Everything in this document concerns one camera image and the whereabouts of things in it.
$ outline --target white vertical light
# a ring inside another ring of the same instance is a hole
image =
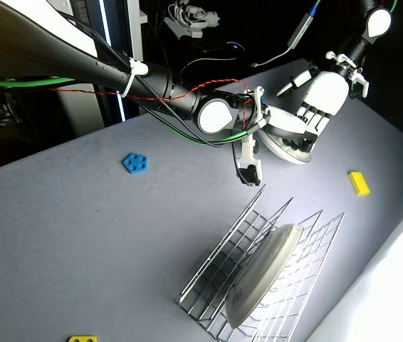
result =
[[[105,12],[105,4],[103,0],[99,0],[100,15],[102,16],[103,30],[105,31],[105,39],[109,46],[111,46],[110,30],[108,29],[107,14]],[[119,94],[117,96],[117,104],[119,105],[119,111],[121,112],[121,120],[125,121],[124,107],[122,106],[122,98]]]

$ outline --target yellow block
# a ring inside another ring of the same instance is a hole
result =
[[[353,171],[349,173],[349,179],[352,183],[353,190],[355,190],[357,195],[369,195],[371,193],[371,190],[367,186],[366,180],[361,172]]]
[[[95,336],[72,336],[68,339],[68,342],[97,342]]]

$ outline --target blue block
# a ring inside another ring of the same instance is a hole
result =
[[[130,173],[139,173],[146,171],[147,158],[145,155],[139,155],[138,153],[130,153],[123,161],[123,165]]]

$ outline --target blue toy piece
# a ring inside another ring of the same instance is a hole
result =
[[[139,155],[138,153],[130,153],[123,161],[123,165],[130,173],[139,173],[146,171],[147,158],[145,155]]]

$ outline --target metal wire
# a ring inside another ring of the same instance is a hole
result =
[[[276,225],[291,202],[269,219],[252,210],[250,203],[181,293],[179,306],[217,341],[291,339],[344,214],[318,226],[320,210],[300,222],[303,233],[295,251],[252,314],[232,328],[225,312],[230,288],[266,234],[279,229]]]

